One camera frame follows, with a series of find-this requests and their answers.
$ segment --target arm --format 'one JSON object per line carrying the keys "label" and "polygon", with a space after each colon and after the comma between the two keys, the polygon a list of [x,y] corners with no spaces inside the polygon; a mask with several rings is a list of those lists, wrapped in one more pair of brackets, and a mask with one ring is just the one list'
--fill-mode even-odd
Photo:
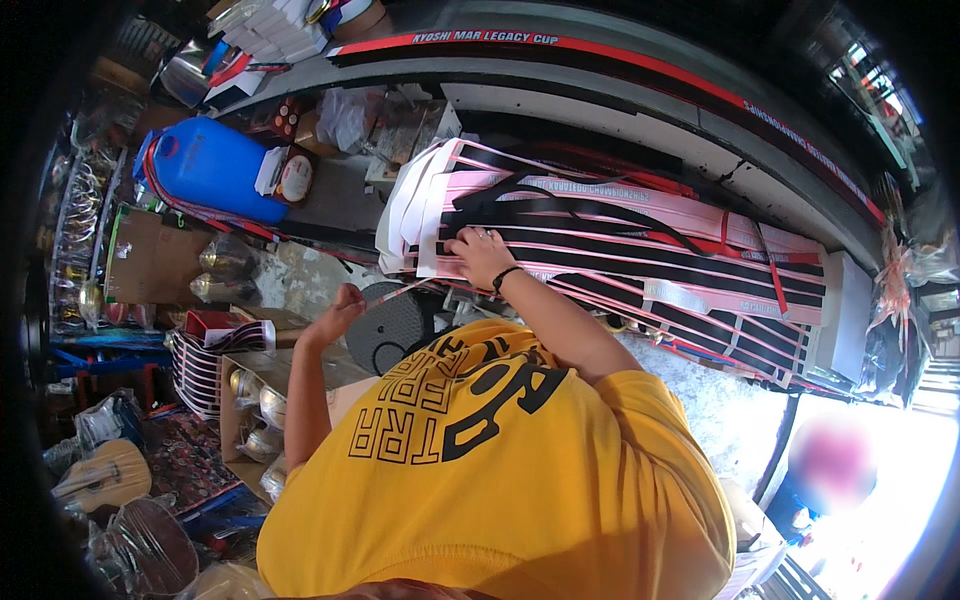
{"label": "arm", "polygon": [[[493,278],[516,266],[496,231],[480,237],[480,228],[463,228],[444,248],[466,260],[462,272],[470,283],[493,288]],[[634,356],[609,331],[569,298],[517,270],[500,285],[503,298],[543,342],[558,363],[575,368],[590,385],[621,371],[642,371]]]}
{"label": "arm", "polygon": [[294,346],[283,428],[287,472],[310,460],[330,433],[321,354],[347,331],[365,307],[360,290],[355,285],[342,284],[337,299],[306,328]]}

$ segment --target wrist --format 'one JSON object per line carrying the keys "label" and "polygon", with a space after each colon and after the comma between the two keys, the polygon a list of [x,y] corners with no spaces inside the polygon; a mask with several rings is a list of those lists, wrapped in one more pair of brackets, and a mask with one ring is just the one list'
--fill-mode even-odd
{"label": "wrist", "polygon": [[509,294],[511,290],[516,288],[524,278],[529,276],[530,274],[519,267],[513,269],[509,273],[505,273],[502,278],[500,278],[500,296],[506,298],[507,294]]}
{"label": "wrist", "polygon": [[294,352],[297,354],[321,354],[330,347],[331,342],[326,336],[314,333],[309,329],[304,331],[294,343]]}

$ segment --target yellow t-shirt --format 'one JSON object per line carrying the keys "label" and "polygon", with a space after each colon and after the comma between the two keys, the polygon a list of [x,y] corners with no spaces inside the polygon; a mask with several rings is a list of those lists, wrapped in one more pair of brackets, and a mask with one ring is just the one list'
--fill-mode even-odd
{"label": "yellow t-shirt", "polygon": [[645,372],[590,387],[526,328],[415,352],[287,477],[257,545],[280,596],[395,577],[502,600],[712,598],[730,508],[677,398]]}

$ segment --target ukulele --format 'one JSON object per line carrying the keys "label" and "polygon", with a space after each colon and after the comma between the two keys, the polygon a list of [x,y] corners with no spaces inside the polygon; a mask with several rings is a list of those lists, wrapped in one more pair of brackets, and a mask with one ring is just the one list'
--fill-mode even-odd
{"label": "ukulele", "polygon": [[93,456],[73,465],[52,490],[69,507],[92,513],[105,504],[121,506],[150,491],[150,468],[128,440],[104,442]]}

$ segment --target concrete floor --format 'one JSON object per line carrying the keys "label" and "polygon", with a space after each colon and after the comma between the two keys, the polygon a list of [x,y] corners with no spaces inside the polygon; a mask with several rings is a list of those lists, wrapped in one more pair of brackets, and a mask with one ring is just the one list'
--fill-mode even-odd
{"label": "concrete floor", "polygon": [[[350,264],[293,242],[262,253],[256,280],[262,304],[316,319],[344,282],[361,289],[383,280],[376,269]],[[750,386],[743,379],[702,367],[634,334],[621,334],[643,368],[657,375],[684,403],[690,430],[721,477],[748,493],[767,467],[786,406],[786,396]]]}

